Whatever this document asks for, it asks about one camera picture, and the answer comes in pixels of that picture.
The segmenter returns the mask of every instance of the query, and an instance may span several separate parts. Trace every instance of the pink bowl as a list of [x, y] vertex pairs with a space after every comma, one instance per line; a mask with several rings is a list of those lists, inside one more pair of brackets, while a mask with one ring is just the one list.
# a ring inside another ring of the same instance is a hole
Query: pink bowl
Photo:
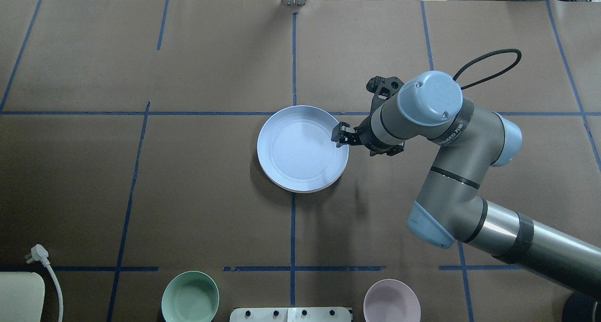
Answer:
[[403, 282], [386, 279], [367, 290], [363, 316], [365, 322], [419, 322], [421, 308], [411, 288]]

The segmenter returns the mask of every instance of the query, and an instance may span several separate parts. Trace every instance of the white plate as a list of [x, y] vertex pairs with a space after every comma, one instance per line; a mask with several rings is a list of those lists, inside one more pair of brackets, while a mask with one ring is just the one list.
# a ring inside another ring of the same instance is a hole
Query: white plate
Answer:
[[338, 123], [313, 106], [291, 106], [272, 115], [257, 140], [265, 174], [279, 187], [296, 193], [317, 192], [334, 183], [348, 160], [348, 146], [336, 148], [331, 140]]

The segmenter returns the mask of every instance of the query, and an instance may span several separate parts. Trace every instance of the green cup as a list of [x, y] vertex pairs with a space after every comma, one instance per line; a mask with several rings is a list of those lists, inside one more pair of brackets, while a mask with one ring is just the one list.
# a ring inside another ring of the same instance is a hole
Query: green cup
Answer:
[[161, 300], [166, 322], [210, 322], [217, 307], [217, 285], [200, 271], [187, 271], [176, 276], [165, 288]]

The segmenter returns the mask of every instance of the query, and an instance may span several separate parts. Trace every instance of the white power plug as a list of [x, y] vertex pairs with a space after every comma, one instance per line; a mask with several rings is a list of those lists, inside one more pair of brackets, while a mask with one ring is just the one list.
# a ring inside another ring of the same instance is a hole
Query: white power plug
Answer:
[[27, 259], [27, 263], [36, 261], [41, 262], [41, 264], [49, 271], [52, 281], [54, 281], [54, 285], [56, 286], [56, 294], [58, 294], [58, 322], [62, 322], [62, 290], [61, 286], [58, 284], [56, 274], [54, 274], [54, 270], [52, 270], [52, 267], [50, 266], [50, 261], [48, 261], [48, 251], [46, 248], [42, 247], [42, 245], [35, 245], [31, 249], [31, 253], [26, 255], [25, 258]]

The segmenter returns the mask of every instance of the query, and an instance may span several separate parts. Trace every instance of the blue joint cap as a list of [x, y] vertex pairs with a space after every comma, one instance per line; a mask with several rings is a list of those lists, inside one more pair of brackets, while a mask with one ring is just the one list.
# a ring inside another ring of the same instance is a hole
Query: blue joint cap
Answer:
[[401, 87], [397, 98], [403, 116], [422, 126], [452, 121], [462, 105], [461, 87], [439, 70], [429, 70], [413, 78]]
[[501, 119], [503, 130], [505, 132], [505, 142], [503, 144], [501, 155], [494, 163], [492, 163], [493, 167], [500, 167], [508, 164], [522, 148], [522, 131], [515, 123], [505, 119], [499, 113], [495, 112], [495, 114]]
[[455, 238], [417, 201], [414, 202], [407, 227], [418, 238], [436, 247], [449, 249], [455, 242]]

